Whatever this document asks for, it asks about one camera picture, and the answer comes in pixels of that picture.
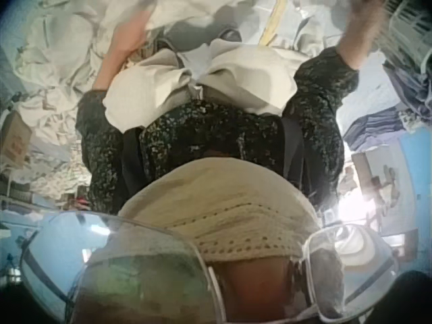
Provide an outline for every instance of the dark speckled jacket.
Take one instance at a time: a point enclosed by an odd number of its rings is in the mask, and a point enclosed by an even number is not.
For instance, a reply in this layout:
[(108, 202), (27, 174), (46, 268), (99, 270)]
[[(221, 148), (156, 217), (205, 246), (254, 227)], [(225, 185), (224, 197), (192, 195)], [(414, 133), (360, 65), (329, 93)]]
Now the dark speckled jacket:
[[(294, 79), (298, 90), (282, 117), (253, 115), (229, 105), (193, 100), (172, 109), (148, 128), (124, 135), (105, 117), (102, 100), (106, 92), (86, 93), (79, 103), (76, 128), (82, 135), (82, 160), (92, 174), (88, 193), (92, 210), (115, 215), (136, 193), (125, 181), (126, 148), (136, 152), (140, 188), (185, 163), (218, 152), (284, 176), (316, 208), (331, 204), (344, 164), (336, 110), (357, 87), (358, 72), (332, 47), (303, 63)], [(293, 148), (291, 141), (300, 144)], [(300, 146), (298, 159), (293, 155)], [(286, 163), (287, 152), (293, 163)], [(301, 170), (299, 181), (288, 176), (289, 169)]]

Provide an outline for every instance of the cream knit hat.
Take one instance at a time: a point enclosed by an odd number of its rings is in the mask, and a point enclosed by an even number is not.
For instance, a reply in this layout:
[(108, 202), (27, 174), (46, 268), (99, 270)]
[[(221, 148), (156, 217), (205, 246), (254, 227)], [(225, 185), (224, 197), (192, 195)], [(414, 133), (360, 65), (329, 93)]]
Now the cream knit hat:
[(119, 213), (177, 232), (206, 262), (302, 257), (319, 229), (308, 199), (253, 163), (206, 158), (183, 165), (133, 196)]

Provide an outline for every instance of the jacket sleeve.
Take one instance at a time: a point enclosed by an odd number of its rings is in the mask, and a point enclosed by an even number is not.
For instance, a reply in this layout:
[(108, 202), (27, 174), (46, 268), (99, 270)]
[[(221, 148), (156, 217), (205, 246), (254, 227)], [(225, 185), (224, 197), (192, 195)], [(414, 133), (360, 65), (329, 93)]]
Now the jacket sleeve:
[(92, 174), (92, 211), (116, 215), (128, 199), (122, 176), (123, 134), (105, 117), (106, 91), (92, 90), (78, 103), (76, 129), (82, 136), (82, 161)]
[(357, 88), (358, 71), (347, 66), (335, 47), (330, 47), (304, 62), (294, 79), (298, 90), (288, 101), (282, 118), (298, 120), (305, 147), (309, 148), (306, 152), (311, 152), (305, 157), (306, 164), (308, 159), (320, 159), (319, 177), (335, 192), (344, 164), (344, 143), (336, 111), (342, 106), (342, 99)]

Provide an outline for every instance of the glasses frame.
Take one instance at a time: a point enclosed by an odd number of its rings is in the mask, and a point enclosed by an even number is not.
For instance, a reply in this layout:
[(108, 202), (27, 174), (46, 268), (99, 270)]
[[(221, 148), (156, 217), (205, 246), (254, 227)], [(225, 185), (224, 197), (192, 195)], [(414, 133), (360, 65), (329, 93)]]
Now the glasses frame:
[[(154, 232), (159, 232), (161, 234), (165, 234), (165, 235), (170, 235), (172, 237), (174, 237), (177, 240), (181, 240), (187, 247), (189, 247), (191, 249), (191, 251), (195, 254), (195, 257), (198, 259), (201, 269), (204, 272), (204, 275), (206, 277), (207, 283), (208, 283), (208, 290), (210, 290), (210, 293), (213, 297), (213, 308), (215, 309), (215, 320), (217, 324), (239, 324), (239, 323), (234, 323), (234, 322), (228, 322), (226, 319), (226, 311), (225, 311), (225, 304), (223, 302), (223, 296), (221, 293), (221, 289), (220, 289), (220, 285), (219, 282), (217, 280), (217, 277), (215, 275), (215, 272), (213, 270), (212, 267), (208, 266), (205, 264), (203, 258), (201, 257), (201, 254), (199, 253), (198, 248), (196, 247), (196, 245), (188, 238), (184, 237), (183, 235), (179, 234), (179, 233), (175, 233), (173, 231), (170, 231), (168, 229), (161, 229), (160, 227), (154, 227), (142, 222), (138, 222), (135, 221), (133, 219), (124, 219), (121, 218), (119, 219), (118, 216), (112, 216), (112, 215), (107, 215), (104, 213), (96, 213), (93, 211), (67, 211), (67, 212), (62, 212), (59, 213), (57, 216), (55, 216), (52, 220), (50, 220), (50, 222), (52, 222), (54, 219), (58, 218), (58, 217), (76, 217), (76, 216), (83, 216), (85, 217), (86, 215), (94, 215), (97, 217), (100, 217), (103, 221), (104, 220), (112, 220), (114, 222), (118, 222), (118, 223), (128, 223), (130, 225), (133, 226), (138, 226), (138, 227), (143, 227), (147, 230), (151, 230)], [(346, 226), (350, 226), (350, 227), (356, 227), (356, 228), (360, 228), (362, 230), (367, 230), (367, 231), (371, 231), (370, 229), (368, 229), (367, 227), (361, 226), (361, 225), (356, 225), (356, 224), (339, 224), (339, 225), (335, 225), (335, 226), (331, 226), (331, 227), (326, 227), (323, 229), (320, 229), (319, 231), (315, 232), (314, 234), (312, 234), (311, 236), (309, 236), (309, 238), (307, 239), (307, 241), (304, 243), (303, 245), (303, 259), (301, 259), (300, 261), (305, 261), (306, 262), (306, 281), (307, 281), (307, 286), (308, 286), (308, 294), (309, 294), (309, 298), (311, 301), (311, 306), (308, 307), (307, 309), (305, 309), (304, 311), (302, 311), (297, 317), (292, 318), (292, 319), (281, 319), (281, 320), (277, 320), (277, 321), (268, 321), (268, 322), (262, 322), (261, 324), (287, 324), (287, 323), (297, 323), (299, 321), (304, 321), (306, 319), (312, 319), (314, 317), (319, 317), (320, 320), (322, 320), (324, 323), (342, 323), (345, 321), (349, 321), (351, 319), (355, 319), (365, 313), (367, 313), (368, 311), (370, 311), (387, 293), (388, 290), (390, 290), (391, 286), (388, 287), (387, 291), (383, 294), (383, 296), (378, 299), (376, 301), (376, 303), (374, 303), (374, 305), (372, 305), (371, 307), (369, 307), (368, 309), (364, 309), (363, 311), (361, 311), (358, 314), (355, 315), (351, 315), (349, 317), (343, 317), (340, 319), (328, 319), (327, 317), (325, 317), (320, 311), (319, 311), (319, 307), (316, 303), (317, 297), (315, 296), (315, 289), (313, 288), (313, 277), (312, 277), (312, 269), (311, 269), (311, 260), (308, 257), (310, 254), (310, 243), (311, 240), (313, 238), (315, 238), (318, 235), (321, 235), (322, 233), (325, 232), (332, 232), (337, 228), (343, 228)], [(25, 255), (26, 251), (28, 250), (31, 241), (33, 241), (33, 239), (41, 232), (43, 231), (43, 227), (41, 227), (40, 230), (36, 231), (32, 237), (29, 239), (25, 249), (23, 249), (22, 251), (22, 257), (20, 259), (20, 268), (22, 267), (22, 261), (23, 261), (23, 256)], [(398, 264), (398, 260), (396, 258), (394, 258), (394, 256), (392, 257), (392, 261), (394, 262), (394, 264), (396, 265), (396, 272), (398, 272), (399, 270), (399, 264)], [(24, 284), (24, 286), (26, 287), (26, 289), (28, 289), (30, 292), (32, 291), (31, 285), (27, 282), (26, 277), (23, 275), (22, 276), (22, 282)], [(42, 302), (40, 302), (37, 298), (37, 295), (32, 294), (33, 297), (35, 298), (35, 300), (45, 309), (45, 311), (47, 311), (48, 313), (51, 313), (49, 310), (46, 309), (46, 307), (44, 306), (44, 304)]]

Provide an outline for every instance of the safety glasses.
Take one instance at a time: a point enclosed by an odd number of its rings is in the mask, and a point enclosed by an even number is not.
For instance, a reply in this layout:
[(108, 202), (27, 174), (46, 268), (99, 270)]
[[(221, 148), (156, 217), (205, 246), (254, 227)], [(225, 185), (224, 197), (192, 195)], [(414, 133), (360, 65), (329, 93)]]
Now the safety glasses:
[[(388, 292), (398, 270), (390, 247), (359, 225), (313, 234), (303, 261), (309, 306), (272, 323), (355, 318)], [(33, 235), (21, 272), (38, 303), (64, 323), (229, 321), (213, 269), (192, 243), (120, 217), (62, 213)]]

